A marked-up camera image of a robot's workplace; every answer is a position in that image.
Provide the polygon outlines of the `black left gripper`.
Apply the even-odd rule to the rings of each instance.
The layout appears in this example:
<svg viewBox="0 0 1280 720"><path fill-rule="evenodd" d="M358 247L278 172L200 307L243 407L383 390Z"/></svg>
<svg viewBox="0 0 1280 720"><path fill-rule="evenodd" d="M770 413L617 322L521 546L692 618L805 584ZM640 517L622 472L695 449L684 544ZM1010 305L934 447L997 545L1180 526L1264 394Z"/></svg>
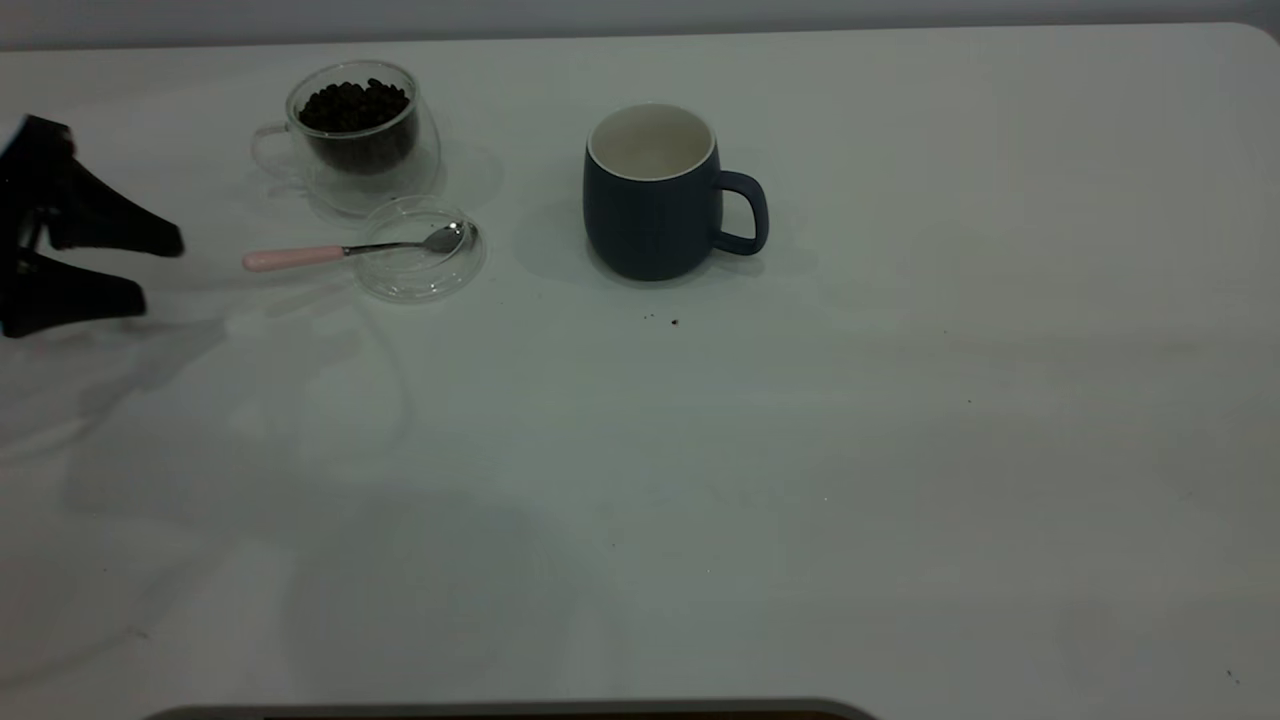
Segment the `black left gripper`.
<svg viewBox="0 0 1280 720"><path fill-rule="evenodd" d="M19 252L47 225L56 250L114 249L179 258L180 229L137 205L82 165L60 123L26 115L1 159L1 324L8 338L63 325L142 316L147 304L133 281Z"/></svg>

